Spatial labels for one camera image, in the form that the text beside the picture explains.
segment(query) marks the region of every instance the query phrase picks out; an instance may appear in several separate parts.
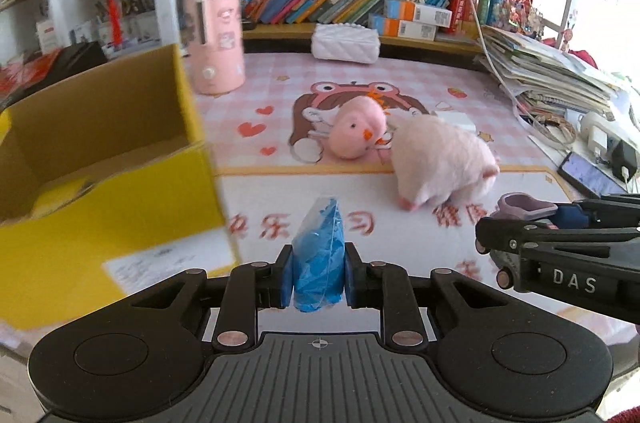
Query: stack of papers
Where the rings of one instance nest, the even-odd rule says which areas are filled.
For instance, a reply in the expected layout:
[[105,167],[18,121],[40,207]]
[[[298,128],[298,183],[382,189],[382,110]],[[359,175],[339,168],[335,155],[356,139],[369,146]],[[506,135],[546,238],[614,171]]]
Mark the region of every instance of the stack of papers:
[[[524,35],[488,26],[482,26],[482,33],[495,69],[529,113],[610,115],[619,89],[613,77]],[[481,63],[490,70],[485,58]]]

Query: label sticker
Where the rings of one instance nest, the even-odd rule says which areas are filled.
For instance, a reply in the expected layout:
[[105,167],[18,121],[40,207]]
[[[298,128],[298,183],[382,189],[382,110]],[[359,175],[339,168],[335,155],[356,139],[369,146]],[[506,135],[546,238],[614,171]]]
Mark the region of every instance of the label sticker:
[[235,264],[226,229],[218,228],[108,260],[102,267],[127,295],[132,295],[186,269],[210,272]]

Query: pink plush toy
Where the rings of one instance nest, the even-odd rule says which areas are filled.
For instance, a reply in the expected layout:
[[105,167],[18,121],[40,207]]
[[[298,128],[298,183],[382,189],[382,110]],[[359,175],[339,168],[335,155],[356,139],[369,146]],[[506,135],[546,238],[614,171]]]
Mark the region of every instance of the pink plush toy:
[[391,148],[400,205],[413,211],[424,203],[473,204],[494,186],[500,173],[479,137],[435,116],[414,116],[398,125]]
[[368,96],[356,96],[340,107],[329,133],[329,148],[343,159],[356,159],[386,131],[385,112]]

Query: smartphone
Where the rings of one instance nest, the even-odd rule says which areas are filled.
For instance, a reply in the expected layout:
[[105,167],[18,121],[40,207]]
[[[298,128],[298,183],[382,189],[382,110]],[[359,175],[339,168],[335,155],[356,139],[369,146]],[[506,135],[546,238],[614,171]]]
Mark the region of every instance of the smartphone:
[[593,199],[609,194],[626,194],[624,186],[575,152],[564,158],[558,174],[579,192]]

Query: charger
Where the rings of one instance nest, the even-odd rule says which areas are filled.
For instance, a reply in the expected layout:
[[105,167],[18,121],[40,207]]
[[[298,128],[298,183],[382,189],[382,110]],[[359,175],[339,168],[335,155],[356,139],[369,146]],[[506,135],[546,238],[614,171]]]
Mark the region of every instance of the charger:
[[611,172],[626,183],[637,171],[636,150],[629,143],[620,140],[611,153]]
[[589,129],[587,146],[589,150],[596,155],[596,157],[606,159],[608,148],[607,140],[608,136],[607,133],[604,132],[604,130],[602,130],[597,125],[591,125]]

